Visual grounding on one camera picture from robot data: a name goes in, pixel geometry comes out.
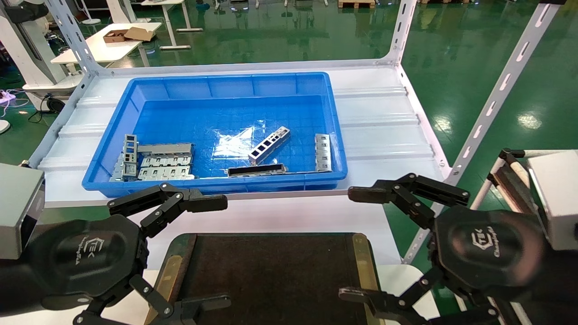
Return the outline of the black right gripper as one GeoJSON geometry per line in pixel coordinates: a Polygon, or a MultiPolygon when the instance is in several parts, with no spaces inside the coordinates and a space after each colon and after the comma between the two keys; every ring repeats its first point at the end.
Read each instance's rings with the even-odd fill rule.
{"type": "MultiPolygon", "coordinates": [[[[415,173],[377,180],[370,187],[351,186],[348,198],[394,204],[423,230],[434,228],[438,261],[460,292],[517,302],[533,325],[577,323],[577,251],[555,250],[537,216],[465,208],[468,191],[415,173]],[[435,219],[435,212],[421,198],[452,207],[435,219]]],[[[400,297],[344,287],[339,289],[339,298],[366,304],[376,319],[401,325],[491,325],[497,321],[499,313],[490,304],[429,320],[421,316],[414,304],[443,279],[443,271],[434,267],[400,297]]]]}

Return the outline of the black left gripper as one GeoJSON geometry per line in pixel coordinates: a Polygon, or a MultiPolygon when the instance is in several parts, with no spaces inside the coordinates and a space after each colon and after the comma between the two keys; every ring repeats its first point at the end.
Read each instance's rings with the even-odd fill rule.
{"type": "Polygon", "coordinates": [[[231,306],[227,294],[170,304],[141,276],[149,255],[146,238],[158,235],[184,212],[226,210],[225,195],[162,183],[111,200],[107,207],[112,216],[103,220],[39,225],[18,259],[2,259],[2,316],[90,303],[74,325],[122,325],[101,313],[132,289],[157,311],[151,325],[196,325],[203,312],[231,306]],[[141,220],[140,228],[125,218],[148,209],[153,212],[141,220]]]}

